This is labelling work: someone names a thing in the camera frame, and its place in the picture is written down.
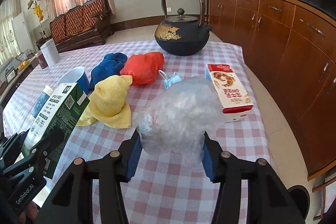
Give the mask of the green white milk carton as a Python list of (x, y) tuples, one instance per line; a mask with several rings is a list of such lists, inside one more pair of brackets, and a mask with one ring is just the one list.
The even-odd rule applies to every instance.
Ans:
[(61, 83), (37, 113), (23, 143), (24, 156), (29, 154), (38, 141), (55, 129), (60, 129), (64, 137), (64, 140), (46, 156), (43, 169), (46, 178), (53, 178), (64, 147), (88, 103), (89, 99), (78, 83)]

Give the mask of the red white milk carton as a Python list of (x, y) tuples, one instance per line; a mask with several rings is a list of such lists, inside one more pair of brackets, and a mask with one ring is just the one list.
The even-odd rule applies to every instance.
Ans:
[(225, 122), (246, 119), (253, 108), (253, 102), (230, 65), (207, 64), (206, 79), (212, 82), (217, 92)]

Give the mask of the clear plastic bag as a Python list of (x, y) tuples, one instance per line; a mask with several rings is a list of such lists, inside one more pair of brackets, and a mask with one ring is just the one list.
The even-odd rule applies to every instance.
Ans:
[(145, 152), (151, 156), (177, 153), (193, 172), (201, 170), (205, 133), (215, 133), (225, 121), (222, 105), (207, 79), (192, 77), (171, 85), (134, 116)]

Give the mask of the blue towel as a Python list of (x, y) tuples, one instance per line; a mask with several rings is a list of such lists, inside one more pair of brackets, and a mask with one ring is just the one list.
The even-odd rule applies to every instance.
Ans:
[(127, 62), (127, 55), (117, 52), (108, 53), (103, 60), (95, 66), (91, 71), (91, 80), (89, 83), (89, 90), (93, 90), (95, 85), (100, 81), (113, 76), (120, 75), (121, 69)]

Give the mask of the carved dark wood stand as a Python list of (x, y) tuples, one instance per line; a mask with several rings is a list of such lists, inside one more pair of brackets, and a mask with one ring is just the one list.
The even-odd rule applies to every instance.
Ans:
[(317, 221), (323, 219), (335, 200), (335, 169), (325, 173), (322, 184), (314, 187), (312, 192), (320, 192), (322, 198), (320, 213), (313, 218)]

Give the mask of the yellow towel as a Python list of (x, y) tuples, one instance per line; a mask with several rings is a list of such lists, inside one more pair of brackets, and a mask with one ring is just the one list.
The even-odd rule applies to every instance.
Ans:
[(129, 128), (131, 110), (126, 98), (132, 82), (129, 75), (113, 75), (97, 83), (77, 125), (89, 126), (99, 121), (111, 128)]

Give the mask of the blue white paper cup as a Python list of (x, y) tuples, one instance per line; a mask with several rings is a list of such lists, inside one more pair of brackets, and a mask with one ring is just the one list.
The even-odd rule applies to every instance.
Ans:
[(59, 80), (58, 85), (62, 83), (78, 83), (83, 92), (88, 95), (90, 93), (89, 80), (83, 66), (75, 67), (65, 73)]

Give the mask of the dark red small box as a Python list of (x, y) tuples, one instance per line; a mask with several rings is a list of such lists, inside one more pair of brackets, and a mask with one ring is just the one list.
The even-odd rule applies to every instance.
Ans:
[(45, 60), (45, 57), (43, 56), (42, 52), (41, 51), (38, 51), (36, 54), (35, 54), (35, 58), (37, 59), (37, 61), (39, 62), (39, 65), (41, 67), (41, 69), (45, 69), (46, 67), (48, 67), (48, 64)]

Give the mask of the white tin box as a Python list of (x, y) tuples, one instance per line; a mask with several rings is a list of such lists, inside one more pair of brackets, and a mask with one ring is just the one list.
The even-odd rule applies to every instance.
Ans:
[(41, 52), (49, 67), (53, 67), (60, 61), (60, 54), (58, 53), (53, 39), (49, 39), (41, 46)]

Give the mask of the red plastic bag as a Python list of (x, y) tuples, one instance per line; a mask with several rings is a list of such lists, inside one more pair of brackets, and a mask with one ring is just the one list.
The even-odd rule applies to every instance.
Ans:
[(152, 84), (158, 77), (158, 71), (163, 69), (164, 56), (161, 52), (131, 55), (120, 75), (133, 77), (133, 86)]

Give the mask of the blue face mask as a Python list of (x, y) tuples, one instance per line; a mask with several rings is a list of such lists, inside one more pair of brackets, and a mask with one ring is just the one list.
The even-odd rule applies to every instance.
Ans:
[(182, 78), (177, 72), (174, 72), (172, 75), (167, 75), (164, 71), (159, 70), (158, 73), (163, 78), (163, 87), (165, 89), (168, 89), (171, 85), (182, 81)]

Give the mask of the long wooden sideboard cabinet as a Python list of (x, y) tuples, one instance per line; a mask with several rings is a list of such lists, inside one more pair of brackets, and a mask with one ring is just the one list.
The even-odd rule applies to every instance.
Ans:
[(295, 135), (312, 180), (335, 167), (335, 20), (298, 0), (205, 0)]

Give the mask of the wooden carved sofa bench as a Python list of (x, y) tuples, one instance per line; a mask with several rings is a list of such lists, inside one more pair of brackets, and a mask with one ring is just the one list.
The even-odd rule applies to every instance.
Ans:
[(101, 46), (114, 34), (111, 21), (108, 0), (86, 1), (50, 22), (51, 37), (60, 53)]

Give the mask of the black cast iron teapot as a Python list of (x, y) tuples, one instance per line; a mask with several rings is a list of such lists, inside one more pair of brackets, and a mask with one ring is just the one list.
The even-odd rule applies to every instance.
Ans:
[(155, 30), (158, 45), (175, 56), (190, 56), (201, 51), (207, 44), (212, 27), (205, 23), (205, 1), (199, 0), (200, 17), (185, 15), (183, 8), (177, 15), (167, 15), (166, 0), (161, 0), (164, 20)]

